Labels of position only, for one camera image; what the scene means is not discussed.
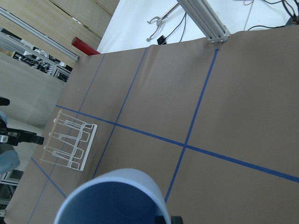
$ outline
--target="white wire rack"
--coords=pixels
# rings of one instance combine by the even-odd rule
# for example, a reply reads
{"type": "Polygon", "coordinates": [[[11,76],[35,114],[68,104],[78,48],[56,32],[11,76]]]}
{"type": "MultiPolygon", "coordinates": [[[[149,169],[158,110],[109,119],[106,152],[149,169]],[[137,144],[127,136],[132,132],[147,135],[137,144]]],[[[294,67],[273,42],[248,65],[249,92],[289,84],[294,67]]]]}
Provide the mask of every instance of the white wire rack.
{"type": "Polygon", "coordinates": [[[88,124],[62,113],[62,110],[59,110],[53,122],[49,138],[43,148],[44,152],[41,160],[82,171],[97,130],[97,125],[88,124]],[[60,129],[60,132],[68,131],[68,133],[59,133],[56,131],[57,129],[60,129]],[[53,139],[56,140],[55,146],[51,145],[53,139]],[[46,160],[45,156],[49,154],[51,157],[46,160]]]}

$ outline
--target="blue grid line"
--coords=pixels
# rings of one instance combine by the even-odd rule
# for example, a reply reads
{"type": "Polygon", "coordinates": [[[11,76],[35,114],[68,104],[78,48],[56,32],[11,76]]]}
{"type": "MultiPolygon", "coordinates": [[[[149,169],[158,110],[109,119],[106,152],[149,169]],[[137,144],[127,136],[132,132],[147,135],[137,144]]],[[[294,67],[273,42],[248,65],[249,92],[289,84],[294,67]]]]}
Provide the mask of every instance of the blue grid line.
{"type": "MultiPolygon", "coordinates": [[[[92,115],[89,115],[89,114],[86,114],[86,113],[82,113],[82,112],[78,112],[78,111],[75,111],[75,110],[72,110],[72,109],[69,109],[69,108],[66,108],[66,107],[62,107],[62,106],[59,106],[59,105],[56,105],[56,106],[60,107],[60,108],[63,108],[65,110],[68,110],[68,111],[72,111],[72,112],[75,112],[75,113],[78,113],[78,114],[82,114],[86,117],[94,118],[96,120],[100,120],[100,121],[103,121],[103,122],[106,122],[106,123],[109,123],[109,124],[112,124],[112,125],[116,125],[118,127],[124,128],[124,129],[128,129],[130,131],[133,131],[133,132],[136,132],[136,133],[139,133],[139,134],[147,135],[147,136],[152,137],[154,139],[158,139],[158,140],[161,140],[161,141],[166,141],[166,142],[169,142],[173,145],[177,145],[177,146],[181,146],[181,147],[184,146],[184,143],[182,143],[182,142],[167,139],[167,138],[164,138],[164,137],[152,134],[152,133],[148,133],[148,132],[145,132],[145,131],[141,131],[141,130],[138,130],[138,129],[135,129],[135,128],[132,128],[132,127],[129,127],[129,126],[116,124],[115,122],[108,121],[108,120],[101,119],[101,118],[97,118],[95,116],[92,116],[92,115]]],[[[228,156],[224,156],[224,155],[221,155],[221,154],[213,153],[211,151],[207,151],[205,149],[201,149],[201,148],[198,148],[198,147],[195,147],[195,146],[186,145],[186,148],[190,149],[190,150],[193,150],[193,151],[203,153],[203,154],[210,155],[212,157],[216,157],[216,158],[223,159],[223,160],[226,160],[226,161],[229,161],[229,162],[233,162],[233,163],[239,164],[241,166],[246,166],[248,168],[256,169],[256,170],[259,170],[259,171],[262,171],[262,172],[265,172],[265,173],[268,173],[268,174],[271,174],[271,175],[282,177],[282,178],[287,179],[287,180],[291,180],[291,181],[294,181],[294,182],[299,182],[299,177],[295,177],[295,176],[292,176],[292,175],[289,175],[289,174],[281,173],[279,171],[275,171],[275,170],[272,170],[272,169],[264,168],[264,167],[261,167],[261,166],[258,166],[258,165],[252,164],[252,163],[247,163],[247,162],[244,162],[244,161],[241,161],[241,160],[234,159],[232,157],[228,157],[228,156]]]]}
{"type": "Polygon", "coordinates": [[[195,107],[194,115],[193,115],[193,118],[192,118],[192,121],[191,121],[191,124],[190,124],[190,127],[189,127],[189,131],[188,131],[188,134],[187,134],[187,137],[186,137],[186,140],[185,140],[185,143],[184,143],[184,146],[183,146],[181,155],[180,155],[180,157],[179,157],[179,159],[178,159],[177,166],[176,166],[176,168],[175,168],[175,170],[174,170],[174,174],[173,174],[173,176],[172,176],[172,179],[171,179],[171,182],[170,182],[168,191],[167,191],[166,196],[165,196],[165,202],[168,201],[168,198],[169,198],[169,195],[170,195],[170,193],[171,193],[171,190],[172,190],[174,181],[175,181],[175,179],[176,179],[176,177],[177,177],[177,174],[178,174],[179,167],[180,167],[181,162],[182,162],[182,160],[183,160],[183,157],[184,157],[184,154],[185,154],[185,151],[186,151],[186,146],[187,146],[187,144],[188,144],[188,141],[189,141],[189,138],[190,138],[192,129],[193,129],[193,125],[194,125],[194,122],[195,122],[195,120],[196,120],[196,116],[197,116],[197,113],[198,113],[198,110],[199,110],[199,107],[200,107],[202,98],[203,98],[204,93],[205,93],[205,90],[206,90],[207,82],[209,81],[209,78],[210,78],[210,75],[211,75],[211,72],[212,72],[214,63],[215,63],[215,61],[216,61],[217,53],[218,53],[218,48],[215,49],[214,56],[213,56],[213,59],[212,59],[211,65],[210,65],[210,69],[209,69],[209,71],[208,71],[208,73],[207,73],[207,75],[206,75],[206,79],[205,79],[204,85],[203,85],[203,87],[202,87],[202,90],[201,90],[201,93],[200,93],[200,96],[199,96],[197,105],[196,105],[196,107],[195,107]]]}
{"type": "MultiPolygon", "coordinates": [[[[86,92],[86,94],[85,94],[85,96],[84,96],[84,98],[83,98],[82,104],[81,104],[81,106],[80,106],[80,108],[79,108],[79,111],[82,109],[83,103],[84,103],[84,101],[85,101],[85,99],[86,99],[86,97],[87,97],[87,94],[89,93],[89,90],[90,90],[90,88],[91,88],[91,86],[92,86],[92,84],[93,84],[93,82],[94,82],[95,77],[96,77],[97,74],[98,74],[98,71],[99,71],[99,69],[100,69],[100,67],[101,67],[101,65],[102,65],[102,63],[103,63],[104,58],[105,58],[105,54],[103,55],[103,57],[102,57],[102,59],[101,59],[101,62],[100,62],[99,66],[98,66],[98,68],[97,68],[97,70],[96,70],[96,72],[95,72],[95,74],[94,74],[94,76],[93,76],[93,79],[92,79],[92,81],[91,81],[91,83],[90,83],[90,85],[89,85],[89,87],[88,87],[88,89],[87,89],[87,92],[86,92]]],[[[36,161],[35,161],[33,158],[31,158],[31,159],[32,159],[32,161],[38,166],[38,164],[36,163],[36,161]]],[[[57,187],[58,191],[59,191],[60,193],[62,193],[62,195],[65,195],[65,194],[63,193],[63,191],[62,191],[62,190],[61,190],[61,189],[60,189],[60,188],[59,188],[59,187],[58,187],[58,186],[51,180],[51,178],[50,178],[51,175],[52,175],[52,173],[53,173],[53,171],[54,171],[55,166],[56,166],[56,164],[53,165],[53,167],[52,167],[52,169],[51,169],[51,172],[50,172],[49,176],[47,176],[46,173],[44,172],[44,170],[43,170],[40,166],[38,166],[39,169],[41,169],[41,170],[43,171],[43,173],[46,175],[46,177],[47,177],[47,181],[46,181],[46,183],[45,183],[45,185],[44,185],[44,187],[43,187],[43,190],[41,191],[40,196],[38,197],[38,200],[37,200],[37,202],[36,202],[36,204],[35,204],[35,207],[34,207],[32,213],[31,213],[31,215],[30,215],[30,218],[29,218],[29,220],[28,220],[28,224],[30,223],[30,221],[31,221],[31,219],[32,219],[32,217],[33,217],[33,214],[34,214],[34,212],[35,212],[35,210],[36,210],[36,208],[37,208],[37,205],[38,205],[38,203],[39,203],[39,201],[40,201],[40,199],[41,199],[41,197],[42,197],[42,194],[43,194],[43,192],[44,192],[44,190],[45,190],[45,188],[46,188],[46,186],[47,186],[47,184],[48,184],[48,181],[52,182],[52,183],[54,184],[54,186],[57,187]]]]}
{"type": "Polygon", "coordinates": [[[137,70],[136,70],[136,72],[135,72],[135,75],[134,75],[134,77],[133,77],[132,83],[131,83],[131,85],[130,85],[130,87],[129,87],[129,90],[128,90],[127,94],[126,94],[125,100],[124,100],[123,103],[122,103],[120,112],[119,112],[119,114],[118,114],[118,116],[117,116],[117,118],[116,118],[116,121],[115,121],[115,123],[114,123],[114,125],[113,125],[112,131],[111,131],[111,133],[110,133],[110,135],[109,135],[109,138],[108,138],[108,140],[107,140],[107,142],[106,142],[106,145],[105,145],[104,150],[103,150],[103,152],[102,152],[102,155],[101,155],[101,157],[100,157],[100,160],[99,160],[99,162],[98,162],[98,164],[97,164],[97,167],[96,167],[96,169],[95,169],[95,171],[94,171],[94,173],[93,173],[93,178],[95,177],[95,175],[96,175],[96,173],[97,173],[97,170],[98,170],[98,168],[99,168],[99,166],[100,166],[100,163],[101,163],[102,160],[103,160],[104,154],[105,154],[105,152],[106,152],[106,150],[107,150],[107,146],[108,146],[108,144],[109,144],[109,142],[110,142],[110,139],[111,139],[111,137],[112,137],[112,134],[113,134],[113,132],[114,132],[114,130],[115,130],[115,127],[116,127],[116,124],[117,124],[117,122],[118,122],[118,119],[120,118],[122,109],[123,109],[123,107],[124,107],[124,105],[125,105],[125,103],[126,103],[126,101],[127,101],[127,99],[128,99],[129,93],[131,92],[132,86],[133,86],[134,81],[135,81],[135,78],[136,78],[136,76],[137,76],[137,74],[138,74],[138,72],[139,72],[139,69],[140,69],[140,67],[141,67],[141,64],[142,64],[142,62],[143,62],[143,60],[144,60],[144,56],[145,56],[145,54],[146,54],[147,49],[148,49],[148,48],[146,48],[146,49],[144,50],[144,53],[143,53],[143,55],[142,55],[142,58],[141,58],[141,60],[140,60],[140,62],[139,62],[139,65],[138,65],[137,70]]]}

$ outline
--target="red cylinder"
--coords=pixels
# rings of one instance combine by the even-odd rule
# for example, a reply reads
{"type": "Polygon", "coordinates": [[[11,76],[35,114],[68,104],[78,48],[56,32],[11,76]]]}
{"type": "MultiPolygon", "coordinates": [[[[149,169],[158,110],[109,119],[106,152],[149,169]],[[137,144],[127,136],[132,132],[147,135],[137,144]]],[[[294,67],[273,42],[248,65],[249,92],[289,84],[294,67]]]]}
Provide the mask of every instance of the red cylinder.
{"type": "Polygon", "coordinates": [[[72,40],[71,44],[87,55],[99,55],[100,54],[100,52],[96,51],[91,46],[89,46],[87,43],[85,43],[83,40],[80,40],[77,37],[75,37],[72,40]]]}

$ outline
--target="white cup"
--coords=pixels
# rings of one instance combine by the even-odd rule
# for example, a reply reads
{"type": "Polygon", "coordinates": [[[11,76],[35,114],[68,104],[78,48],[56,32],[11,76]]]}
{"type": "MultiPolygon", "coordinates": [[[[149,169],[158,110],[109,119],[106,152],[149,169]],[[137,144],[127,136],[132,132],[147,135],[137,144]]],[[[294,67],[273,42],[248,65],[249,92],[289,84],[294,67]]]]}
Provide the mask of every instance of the white cup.
{"type": "Polygon", "coordinates": [[[154,224],[163,216],[171,224],[155,181],[137,169],[118,169],[92,179],[73,191],[54,224],[154,224]]]}

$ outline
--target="light blue object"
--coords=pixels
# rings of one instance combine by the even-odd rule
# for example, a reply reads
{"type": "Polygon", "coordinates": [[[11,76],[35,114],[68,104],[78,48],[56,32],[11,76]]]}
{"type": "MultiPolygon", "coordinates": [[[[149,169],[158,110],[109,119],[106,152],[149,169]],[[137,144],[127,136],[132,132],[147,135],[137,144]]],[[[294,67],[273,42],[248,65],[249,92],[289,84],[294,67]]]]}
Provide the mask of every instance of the light blue object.
{"type": "Polygon", "coordinates": [[[14,147],[9,144],[0,143],[0,174],[12,171],[19,164],[18,153],[14,150],[14,147]]]}
{"type": "Polygon", "coordinates": [[[59,209],[54,224],[171,224],[155,181],[137,169],[118,169],[78,187],[59,209]]]}
{"type": "Polygon", "coordinates": [[[4,120],[5,124],[7,124],[7,116],[2,111],[0,111],[0,119],[4,120]]]}

